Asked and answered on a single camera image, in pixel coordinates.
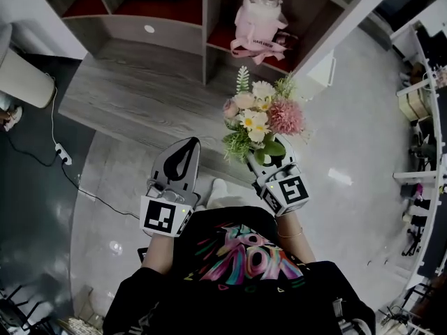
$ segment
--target pink flower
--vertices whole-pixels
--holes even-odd
[[[239,112],[239,108],[236,103],[231,99],[227,99],[225,104],[223,105],[223,115],[225,118],[233,118],[236,117],[236,114]]]
[[[279,134],[293,135],[304,129],[304,118],[298,103],[291,99],[274,100],[268,111],[270,128]]]

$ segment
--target bracelet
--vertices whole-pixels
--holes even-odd
[[[278,236],[280,236],[281,238],[295,238],[295,237],[298,237],[298,236],[301,236],[301,235],[302,235],[302,227],[301,227],[301,231],[300,231],[300,233],[297,233],[297,234],[295,234],[295,235],[293,235],[293,236],[283,236],[282,234],[279,234],[279,232],[277,232],[277,234],[278,234]]]

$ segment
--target dark floor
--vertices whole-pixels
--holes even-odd
[[[25,58],[56,78],[57,110],[80,62],[40,55]],[[20,104],[24,114],[10,138],[18,149],[49,163],[55,153],[51,104],[43,110]],[[66,168],[72,179],[82,173],[93,136],[92,129],[54,113],[54,138],[73,159]],[[13,297],[16,303],[31,298],[21,307],[25,313],[43,301],[31,318],[34,321],[49,313],[64,317],[73,312],[70,240],[78,192],[62,173],[59,158],[52,167],[43,167],[13,151],[3,133],[0,147],[0,288],[10,294],[16,285],[26,285]]]

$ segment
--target white wall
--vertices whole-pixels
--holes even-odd
[[[0,0],[0,24],[13,23],[24,51],[83,59],[87,53],[45,0]]]
[[[306,75],[344,40],[383,0],[354,0],[331,26],[320,42],[297,67],[297,77]]]

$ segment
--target gray floor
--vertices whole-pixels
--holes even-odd
[[[392,177],[407,164],[409,123],[395,98],[401,65],[359,29],[335,56],[334,85],[303,105],[310,139],[289,139],[311,188],[312,199],[299,217],[316,257],[336,262],[362,300],[377,309],[404,288],[383,267],[367,267],[405,227],[405,205]],[[215,122],[223,123],[220,117]],[[138,213],[156,153],[97,133],[81,185],[121,211]],[[334,171],[345,178],[330,177]],[[202,169],[196,190],[204,198],[212,179]],[[250,188],[229,184],[229,189],[262,205]],[[121,246],[119,252],[111,242]],[[92,287],[93,306],[105,315],[119,283],[140,266],[137,248],[148,243],[136,219],[79,194],[71,247],[73,294]]]
[[[59,95],[68,87],[79,61],[27,55],[32,64],[56,77]],[[41,110],[23,105],[22,120],[9,133],[19,149],[49,163],[54,156],[51,138],[51,105]],[[67,169],[77,179],[94,131],[64,116],[54,116],[55,139],[73,159]],[[0,281],[5,293],[25,285],[13,300],[30,299],[21,309],[26,313],[38,301],[34,321],[53,313],[58,317],[73,312],[70,293],[70,239],[77,191],[65,179],[59,159],[43,167],[32,158],[14,152],[5,135],[0,135]]]

